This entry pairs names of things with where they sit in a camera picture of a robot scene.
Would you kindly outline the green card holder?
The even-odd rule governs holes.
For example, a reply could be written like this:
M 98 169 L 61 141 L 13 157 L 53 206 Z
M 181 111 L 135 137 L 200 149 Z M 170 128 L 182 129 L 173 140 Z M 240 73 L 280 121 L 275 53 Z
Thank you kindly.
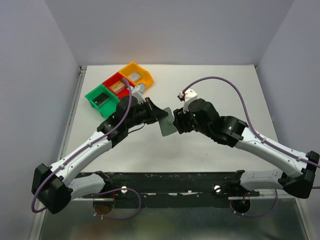
M 170 107 L 166 107 L 163 109 L 168 113 L 167 116 L 159 120 L 159 127 L 161 131 L 161 135 L 163 137 L 167 137 L 177 132 L 176 127 L 174 126 L 174 115 Z

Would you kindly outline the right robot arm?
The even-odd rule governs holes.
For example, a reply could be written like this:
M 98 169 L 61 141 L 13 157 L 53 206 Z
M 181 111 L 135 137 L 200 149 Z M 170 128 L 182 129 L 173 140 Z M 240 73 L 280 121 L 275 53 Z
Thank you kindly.
M 230 183 L 234 195 L 275 189 L 300 199 L 310 196 L 319 167 L 317 152 L 296 151 L 260 133 L 254 134 L 245 121 L 219 115 L 212 103 L 202 98 L 194 100 L 188 110 L 174 110 L 173 116 L 173 124 L 180 134 L 201 133 L 217 144 L 251 153 L 275 166 L 273 170 L 244 171 L 240 178 Z

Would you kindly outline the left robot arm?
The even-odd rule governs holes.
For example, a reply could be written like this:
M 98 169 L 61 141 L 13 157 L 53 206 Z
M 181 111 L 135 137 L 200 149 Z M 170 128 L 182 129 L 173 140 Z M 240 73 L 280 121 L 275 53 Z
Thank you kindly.
M 31 186 L 33 201 L 39 200 L 45 210 L 57 214 L 74 198 L 90 194 L 107 197 L 111 185 L 100 173 L 84 178 L 79 178 L 78 174 L 123 141 L 131 128 L 160 122 L 168 115 L 165 109 L 156 106 L 148 97 L 143 102 L 134 96 L 123 97 L 115 112 L 76 150 L 50 166 L 42 163 L 35 168 Z

